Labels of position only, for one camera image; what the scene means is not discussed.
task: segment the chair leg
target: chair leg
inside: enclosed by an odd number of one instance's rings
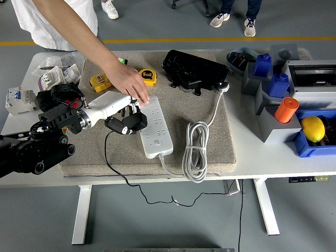
[[[173,4],[172,4],[172,9],[176,9],[176,2],[178,2],[179,0],[173,0]]]
[[[208,6],[208,2],[207,0],[203,0],[203,5],[205,7],[205,16],[206,17],[209,17],[210,16],[210,13],[209,13],[209,6]]]

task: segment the human arm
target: human arm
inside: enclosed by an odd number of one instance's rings
[[[139,73],[119,62],[64,0],[33,0],[33,3],[68,43],[104,71],[120,92],[131,95],[140,103],[149,100],[146,85]]]

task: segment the sneaker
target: sneaker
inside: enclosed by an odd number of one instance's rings
[[[256,35],[256,26],[255,26],[255,19],[246,19],[245,20],[245,31],[244,35],[246,37],[254,37]]]
[[[219,13],[217,15],[217,17],[215,17],[214,19],[212,19],[210,25],[212,27],[218,28],[218,27],[220,27],[222,25],[222,22],[229,20],[229,18],[230,18],[230,14]]]
[[[112,4],[113,0],[107,0],[106,3],[101,2],[101,7],[103,8],[103,11],[107,13],[109,18],[116,19],[119,17],[117,10]]]

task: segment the person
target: person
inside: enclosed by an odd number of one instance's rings
[[[222,0],[221,12],[211,21],[210,25],[219,28],[224,21],[230,18],[231,8],[235,0]],[[261,7],[262,0],[248,0],[246,20],[244,22],[246,37],[254,37],[256,35],[256,18]]]
[[[119,17],[117,9],[112,4],[113,0],[101,0],[101,7],[105,11],[109,18],[116,19]]]
[[[12,3],[21,28],[31,33],[35,43],[51,49],[81,52],[104,71],[121,93],[136,98],[140,105],[149,102],[140,74],[121,63],[97,38],[97,17],[91,0],[14,0]]]

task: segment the gray floor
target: gray floor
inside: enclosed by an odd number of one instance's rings
[[[101,39],[237,38],[237,41],[107,44],[111,50],[269,48],[296,43],[314,59],[336,58],[336,1],[268,0],[258,16],[256,40],[244,41],[246,1],[236,0],[231,19],[221,28],[209,26],[202,1],[115,0],[120,18],[110,20],[94,0]],[[208,0],[211,14],[220,1]],[[0,4],[0,43],[31,41],[20,29],[10,1]],[[321,40],[320,37],[333,39]],[[18,87],[39,46],[0,46],[0,104]],[[0,128],[8,113],[0,107]],[[287,178],[266,182],[280,229],[267,236],[252,180],[244,181],[241,251],[335,251],[336,200],[334,177],[328,182],[289,184]],[[191,204],[200,192],[224,192],[223,183],[143,184],[150,201],[170,195]],[[139,190],[126,185],[94,186],[86,244],[72,246],[79,188],[0,189],[0,251],[103,251],[104,248],[235,248],[238,250],[241,197],[202,196],[193,207],[148,205]]]

